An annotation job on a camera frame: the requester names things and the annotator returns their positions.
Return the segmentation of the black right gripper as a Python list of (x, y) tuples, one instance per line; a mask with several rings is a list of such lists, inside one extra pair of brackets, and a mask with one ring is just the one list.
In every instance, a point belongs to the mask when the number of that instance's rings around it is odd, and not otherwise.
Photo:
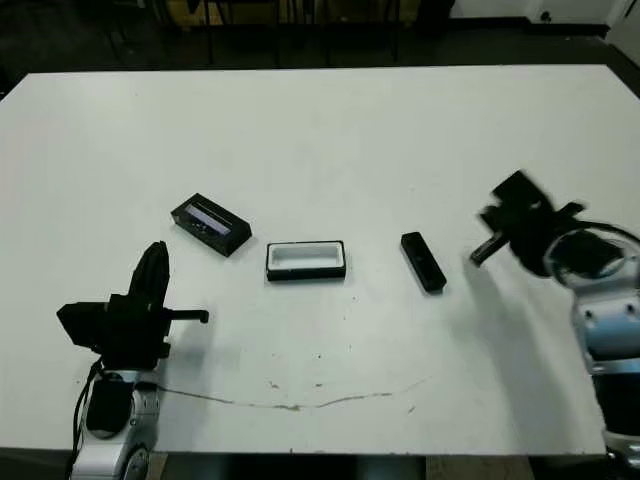
[(470, 261), (480, 267), (508, 246), (529, 273), (545, 273), (543, 258), (546, 251), (562, 233), (577, 225), (576, 216), (584, 209), (585, 206), (577, 202), (569, 202), (559, 210), (548, 202), (503, 202), (487, 206), (479, 213), (479, 218), (492, 236), (470, 254)]

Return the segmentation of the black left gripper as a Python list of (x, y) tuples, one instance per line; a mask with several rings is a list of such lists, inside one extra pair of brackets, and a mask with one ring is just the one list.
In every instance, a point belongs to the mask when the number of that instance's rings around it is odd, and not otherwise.
[(173, 321), (209, 322), (207, 310), (164, 306), (169, 279), (166, 243), (154, 242), (134, 269), (130, 295), (113, 294), (99, 321), (97, 346), (106, 369), (155, 369), (169, 356), (165, 338)]

